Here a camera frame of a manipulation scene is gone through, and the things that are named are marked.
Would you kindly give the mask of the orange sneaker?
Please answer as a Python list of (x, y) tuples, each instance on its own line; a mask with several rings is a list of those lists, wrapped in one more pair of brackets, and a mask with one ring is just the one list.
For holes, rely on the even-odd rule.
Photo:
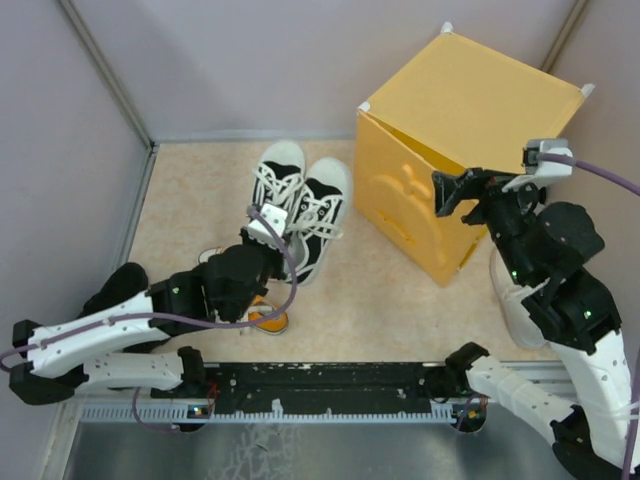
[(282, 334), (289, 326), (287, 313), (271, 318), (279, 308), (277, 304), (262, 296), (256, 296), (251, 306), (241, 318), (242, 322), (249, 322), (250, 327), (270, 335)]
[(204, 264), (214, 255), (221, 254), (224, 251), (225, 251), (225, 247), (222, 247), (222, 246), (206, 249), (198, 255), (197, 264), (198, 265)]

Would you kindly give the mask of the yellow cabinet door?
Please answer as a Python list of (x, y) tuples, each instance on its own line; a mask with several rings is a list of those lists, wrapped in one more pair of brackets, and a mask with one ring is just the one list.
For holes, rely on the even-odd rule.
[(465, 266), (487, 229), (462, 222), (474, 201), (462, 202), (451, 216), (436, 216), (435, 171), (459, 174), (462, 167), (374, 116), (357, 113), (354, 205), (444, 287)]

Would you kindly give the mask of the black white sneaker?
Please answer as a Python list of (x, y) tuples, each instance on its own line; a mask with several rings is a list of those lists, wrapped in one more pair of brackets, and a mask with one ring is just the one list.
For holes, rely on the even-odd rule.
[(254, 185), (251, 204), (258, 211), (265, 204), (286, 211), (285, 234), (291, 236), (306, 176), (306, 158), (302, 147), (293, 140), (277, 141), (263, 152), (252, 172)]
[(309, 285), (319, 273), (332, 242), (343, 234), (343, 224), (353, 200), (350, 168), (333, 157), (315, 161), (294, 203), (293, 221), (288, 227), (289, 252), (294, 271), (287, 281)]

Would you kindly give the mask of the yellow shoe cabinet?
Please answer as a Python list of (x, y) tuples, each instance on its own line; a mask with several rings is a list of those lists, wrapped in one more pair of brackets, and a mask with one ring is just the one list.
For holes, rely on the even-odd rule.
[(461, 166), (461, 173), (473, 167), (520, 172), (526, 143), (558, 137), (587, 95), (586, 87), (444, 25), (357, 113), (440, 152)]

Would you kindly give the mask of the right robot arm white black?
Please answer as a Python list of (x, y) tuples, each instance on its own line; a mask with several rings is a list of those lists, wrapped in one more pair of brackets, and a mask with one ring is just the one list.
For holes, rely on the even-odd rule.
[(565, 366), (577, 398), (547, 393), (469, 342), (447, 357), (447, 369), (477, 396), (498, 402), (535, 429), (577, 479), (639, 475), (639, 379), (624, 352), (621, 317), (609, 289), (587, 270), (605, 246), (586, 209), (539, 203), (532, 181), (472, 168), (436, 172), (435, 213), (487, 227), (509, 278), (523, 288), (521, 305)]

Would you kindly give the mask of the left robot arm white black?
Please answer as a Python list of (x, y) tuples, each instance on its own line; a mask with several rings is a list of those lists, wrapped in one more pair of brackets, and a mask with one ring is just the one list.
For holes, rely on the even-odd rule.
[(172, 391), (203, 383), (197, 350), (152, 351), (188, 333), (253, 323), (252, 304), (292, 262), (289, 236), (245, 228), (241, 237), (241, 244), (157, 283), (140, 264), (127, 262), (68, 323), (16, 323), (9, 353), (22, 360), (6, 370), (10, 390), (40, 406), (94, 388)]

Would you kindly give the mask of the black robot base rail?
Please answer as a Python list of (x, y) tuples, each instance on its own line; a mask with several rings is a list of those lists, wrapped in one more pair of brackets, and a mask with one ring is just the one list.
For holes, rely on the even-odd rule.
[(267, 413), (275, 400), (292, 415), (429, 413), (433, 402), (470, 394), (460, 371), (421, 362), (210, 363), (198, 380), (151, 391), (154, 399), (211, 400), (220, 415)]

